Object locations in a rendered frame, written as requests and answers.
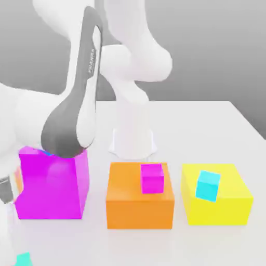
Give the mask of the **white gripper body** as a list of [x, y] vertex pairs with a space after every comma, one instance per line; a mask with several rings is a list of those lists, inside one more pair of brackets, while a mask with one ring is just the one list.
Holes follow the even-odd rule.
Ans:
[[0, 202], [0, 243], [26, 249], [26, 239], [13, 204]]

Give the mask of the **small teal cube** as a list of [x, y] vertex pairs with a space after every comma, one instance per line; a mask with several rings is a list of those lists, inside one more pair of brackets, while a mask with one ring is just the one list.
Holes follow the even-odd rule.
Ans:
[[33, 266], [29, 252], [18, 254], [14, 266]]

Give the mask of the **small magenta cube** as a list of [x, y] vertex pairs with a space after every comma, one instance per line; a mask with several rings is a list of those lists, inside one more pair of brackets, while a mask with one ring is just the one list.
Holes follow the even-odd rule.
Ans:
[[164, 192], [162, 164], [141, 164], [141, 191], [143, 194], [162, 194]]

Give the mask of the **small cyan cube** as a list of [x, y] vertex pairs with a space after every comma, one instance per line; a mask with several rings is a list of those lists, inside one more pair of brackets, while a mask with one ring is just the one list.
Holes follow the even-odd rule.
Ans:
[[197, 179], [195, 197], [216, 202], [221, 175], [215, 172], [201, 170]]

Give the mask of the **large magenta box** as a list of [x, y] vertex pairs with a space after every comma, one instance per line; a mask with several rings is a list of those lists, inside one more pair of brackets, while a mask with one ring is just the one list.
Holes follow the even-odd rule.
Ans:
[[89, 191], [87, 152], [73, 158], [31, 147], [19, 152], [24, 188], [15, 201], [21, 220], [81, 219]]

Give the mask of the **large orange box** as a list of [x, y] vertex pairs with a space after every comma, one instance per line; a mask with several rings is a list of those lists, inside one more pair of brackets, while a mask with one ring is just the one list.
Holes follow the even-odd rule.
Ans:
[[112, 162], [106, 195], [108, 229], [171, 229], [175, 197], [166, 162], [164, 192], [143, 194], [141, 162]]

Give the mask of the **large yellow box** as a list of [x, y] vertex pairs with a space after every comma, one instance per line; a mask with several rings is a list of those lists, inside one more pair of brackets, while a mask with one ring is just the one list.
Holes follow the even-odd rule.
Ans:
[[[195, 197], [201, 170], [221, 175], [216, 202]], [[254, 197], [234, 164], [183, 164], [181, 196], [189, 225], [246, 225]]]

